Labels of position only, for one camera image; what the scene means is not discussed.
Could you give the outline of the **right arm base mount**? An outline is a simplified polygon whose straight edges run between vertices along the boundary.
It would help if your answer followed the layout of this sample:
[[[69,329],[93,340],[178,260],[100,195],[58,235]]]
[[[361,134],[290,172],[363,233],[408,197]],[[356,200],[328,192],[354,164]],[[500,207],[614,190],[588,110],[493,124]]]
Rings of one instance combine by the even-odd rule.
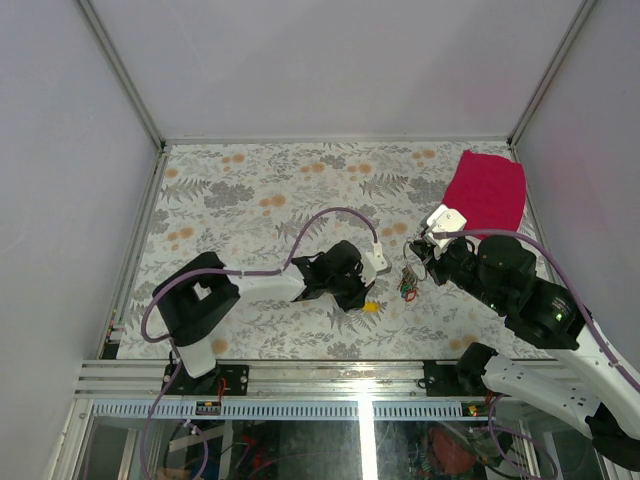
[[[497,355],[495,349],[473,342],[455,364],[424,360],[423,377],[417,386],[431,397],[485,396],[489,389],[482,376],[489,361]]]

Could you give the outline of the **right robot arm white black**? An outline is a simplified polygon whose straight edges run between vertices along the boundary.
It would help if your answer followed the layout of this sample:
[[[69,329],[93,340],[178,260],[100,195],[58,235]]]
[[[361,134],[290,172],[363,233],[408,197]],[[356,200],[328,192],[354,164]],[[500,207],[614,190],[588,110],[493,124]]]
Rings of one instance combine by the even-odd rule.
[[[437,242],[415,240],[410,249],[436,285],[452,283],[489,307],[517,338],[563,363],[585,387],[529,372],[479,342],[455,365],[458,387],[525,401],[579,431],[609,461],[638,471],[638,372],[606,340],[569,282],[538,277],[537,257],[548,251],[516,232],[481,234],[477,246],[456,232],[438,235]],[[443,253],[438,242],[446,245]]]

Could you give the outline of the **yellow key tag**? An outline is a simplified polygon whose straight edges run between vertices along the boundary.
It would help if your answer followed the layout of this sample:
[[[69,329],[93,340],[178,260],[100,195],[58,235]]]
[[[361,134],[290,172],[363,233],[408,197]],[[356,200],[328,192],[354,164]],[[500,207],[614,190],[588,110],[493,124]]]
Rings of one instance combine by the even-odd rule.
[[[367,313],[377,313],[379,311],[379,304],[376,302],[367,302],[362,310]]]

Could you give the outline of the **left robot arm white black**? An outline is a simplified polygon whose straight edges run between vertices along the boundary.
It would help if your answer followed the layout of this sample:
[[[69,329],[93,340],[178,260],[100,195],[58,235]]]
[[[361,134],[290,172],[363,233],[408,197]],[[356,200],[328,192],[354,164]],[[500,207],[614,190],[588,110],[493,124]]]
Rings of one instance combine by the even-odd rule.
[[[295,303],[333,297],[348,312],[366,304],[379,273],[388,267],[376,242],[361,252],[346,240],[314,256],[292,258],[281,270],[230,270],[214,252],[199,255],[153,291],[157,309],[185,369],[184,382],[197,394],[219,381],[211,347],[213,330],[240,302]]]

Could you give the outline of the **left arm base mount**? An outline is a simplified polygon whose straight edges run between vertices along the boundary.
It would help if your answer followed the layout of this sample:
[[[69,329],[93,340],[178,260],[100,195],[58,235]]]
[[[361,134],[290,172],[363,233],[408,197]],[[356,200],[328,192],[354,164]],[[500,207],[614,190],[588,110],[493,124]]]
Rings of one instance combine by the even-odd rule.
[[[165,387],[177,369],[175,379],[167,388],[168,395],[181,396],[245,396],[249,386],[250,367],[242,364],[218,364],[211,372],[192,378],[173,352],[169,353],[165,366],[162,387]]]

